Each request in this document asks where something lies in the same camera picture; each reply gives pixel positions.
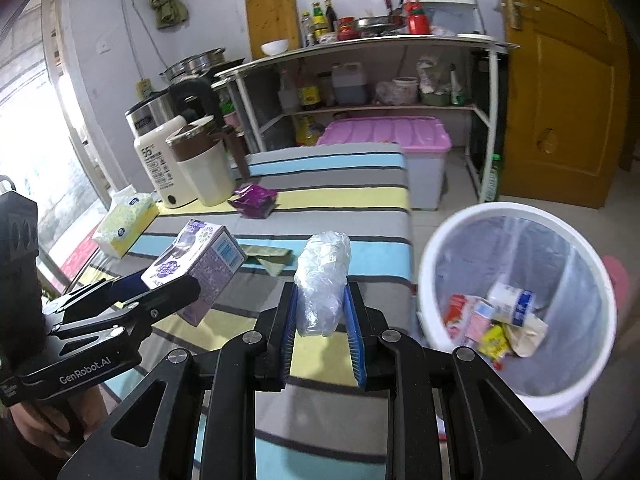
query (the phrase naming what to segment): wall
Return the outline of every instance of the wall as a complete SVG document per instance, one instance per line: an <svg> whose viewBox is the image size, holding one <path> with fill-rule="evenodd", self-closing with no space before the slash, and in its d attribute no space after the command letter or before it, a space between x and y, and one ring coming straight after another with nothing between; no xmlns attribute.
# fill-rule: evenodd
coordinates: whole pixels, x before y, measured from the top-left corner
<svg viewBox="0 0 640 480"><path fill-rule="evenodd" d="M124 29L120 0L61 0L62 27L73 37L78 65L70 68L74 86L86 88L90 107L114 157L126 178L139 189L150 183L131 149L132 134L124 120L124 112L136 103L134 85L139 79L132 60ZM158 31L146 0L136 0L143 18L158 44L165 61L178 60L210 50L226 48L226 58L250 57L246 34L244 0L182 0L190 12L190 20L171 31ZM317 0L297 0L298 9L309 9ZM365 16L368 12L385 14L383 0L332 0L338 15ZM499 0L478 0L489 34L504 37ZM163 69L144 33L138 18L129 8L134 44L143 62L145 76L156 88L164 84L158 77Z"/></svg>

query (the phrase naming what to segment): red bottle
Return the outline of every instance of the red bottle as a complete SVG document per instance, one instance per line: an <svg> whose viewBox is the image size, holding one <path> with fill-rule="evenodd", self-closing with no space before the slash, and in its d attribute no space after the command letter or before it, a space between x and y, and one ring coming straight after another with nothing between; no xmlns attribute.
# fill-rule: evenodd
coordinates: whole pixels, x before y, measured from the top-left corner
<svg viewBox="0 0 640 480"><path fill-rule="evenodd" d="M407 2L404 4L407 13L406 24L409 34L430 34L429 20L422 10L420 2Z"/></svg>

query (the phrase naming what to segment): wooden cutting board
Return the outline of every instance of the wooden cutting board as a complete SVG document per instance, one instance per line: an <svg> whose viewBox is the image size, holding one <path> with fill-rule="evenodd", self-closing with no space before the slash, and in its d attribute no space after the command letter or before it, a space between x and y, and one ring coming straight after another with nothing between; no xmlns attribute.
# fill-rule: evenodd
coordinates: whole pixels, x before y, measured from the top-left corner
<svg viewBox="0 0 640 480"><path fill-rule="evenodd" d="M244 5L254 59L265 57L260 46L270 41L289 40L289 50L300 48L296 0L245 0Z"/></svg>

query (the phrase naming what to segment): metal screw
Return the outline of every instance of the metal screw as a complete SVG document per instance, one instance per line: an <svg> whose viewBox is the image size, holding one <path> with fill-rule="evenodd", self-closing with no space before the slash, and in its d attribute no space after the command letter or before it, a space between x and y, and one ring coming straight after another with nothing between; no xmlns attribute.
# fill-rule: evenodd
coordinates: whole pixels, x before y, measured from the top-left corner
<svg viewBox="0 0 640 480"><path fill-rule="evenodd" d="M252 345L257 343L262 339L262 334L260 332L256 332L255 330L249 330L249 332L245 332L242 334L242 341L245 343Z"/></svg>
<svg viewBox="0 0 640 480"><path fill-rule="evenodd" d="M382 333L382 339L388 343L396 343L400 341L400 333L398 330L385 330Z"/></svg>
<svg viewBox="0 0 640 480"><path fill-rule="evenodd" d="M458 348L456 356L462 361L473 361L476 354L471 348L463 346L462 348Z"/></svg>
<svg viewBox="0 0 640 480"><path fill-rule="evenodd" d="M174 365L177 365L178 363L181 363L182 361L184 361L187 358L187 356L188 356L188 354L187 354L187 351L185 349L176 348L175 350L169 352L169 355L167 356L167 358Z"/></svg>

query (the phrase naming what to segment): striped tablecloth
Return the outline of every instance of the striped tablecloth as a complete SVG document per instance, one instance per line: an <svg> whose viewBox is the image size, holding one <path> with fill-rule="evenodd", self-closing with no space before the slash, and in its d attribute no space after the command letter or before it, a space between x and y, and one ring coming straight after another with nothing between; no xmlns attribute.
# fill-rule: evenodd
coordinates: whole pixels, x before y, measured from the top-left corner
<svg viewBox="0 0 640 480"><path fill-rule="evenodd" d="M193 202L160 215L121 260L94 254L77 278L125 276L148 267L191 218L224 224L241 244L273 245L298 256L313 234L333 230L351 239L350 278L365 303L390 326L414 326L412 246L405 160L394 144L345 144L289 148L248 157L253 177L279 190L278 207L265 220L241 218L226 203ZM245 264L197 328L177 315L154 325L141 346L142 366L109 380L113 407L173 348L203 352L250 330L258 313L277 305L295 266L274 278ZM199 466L203 410L196 468ZM385 475L387 401L356 387L346 334L296 337L291 374L279 394L255 399L258 480L293 478L380 479Z"/></svg>

